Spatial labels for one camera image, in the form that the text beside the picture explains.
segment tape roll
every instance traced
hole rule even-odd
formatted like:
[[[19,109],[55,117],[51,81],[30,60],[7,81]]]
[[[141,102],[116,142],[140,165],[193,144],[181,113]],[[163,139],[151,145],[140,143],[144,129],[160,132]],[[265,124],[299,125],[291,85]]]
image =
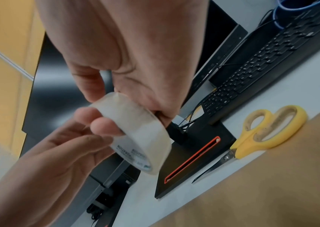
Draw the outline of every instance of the tape roll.
[[[158,174],[171,151],[170,137],[158,118],[117,92],[105,95],[91,106],[125,133],[114,138],[111,148],[139,170]]]

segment tape label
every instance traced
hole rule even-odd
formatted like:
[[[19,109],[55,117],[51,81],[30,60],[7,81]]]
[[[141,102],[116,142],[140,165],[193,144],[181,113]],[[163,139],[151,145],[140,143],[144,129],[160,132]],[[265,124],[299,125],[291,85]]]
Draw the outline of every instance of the tape label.
[[[151,164],[146,155],[129,137],[115,137],[111,148],[136,168],[144,171],[151,170]]]

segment desk surface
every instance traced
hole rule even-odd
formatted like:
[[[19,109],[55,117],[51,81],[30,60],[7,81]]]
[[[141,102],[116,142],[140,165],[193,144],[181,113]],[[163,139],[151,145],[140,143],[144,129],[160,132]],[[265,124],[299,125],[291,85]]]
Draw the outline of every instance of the desk surface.
[[[320,51],[239,108],[223,123],[238,138],[243,120],[252,111],[265,108],[275,112],[280,107],[290,104],[303,107],[310,118],[320,113]],[[160,200],[154,198],[157,176],[141,173],[138,181],[129,189],[113,226],[148,227],[201,195],[262,153],[263,151],[258,151],[236,160],[192,185],[192,180],[217,161],[214,160]]]

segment black keyboard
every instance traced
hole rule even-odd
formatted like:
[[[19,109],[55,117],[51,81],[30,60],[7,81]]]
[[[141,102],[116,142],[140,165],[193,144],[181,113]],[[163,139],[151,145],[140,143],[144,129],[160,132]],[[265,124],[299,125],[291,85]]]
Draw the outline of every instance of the black keyboard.
[[[210,124],[274,82],[287,70],[320,49],[320,5],[312,7],[240,67],[201,103]]]

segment cardboard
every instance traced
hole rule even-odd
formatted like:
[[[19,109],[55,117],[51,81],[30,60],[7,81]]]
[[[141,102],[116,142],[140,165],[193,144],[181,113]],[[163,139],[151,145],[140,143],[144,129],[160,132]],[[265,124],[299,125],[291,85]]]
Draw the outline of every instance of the cardboard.
[[[320,114],[152,227],[320,226]]]

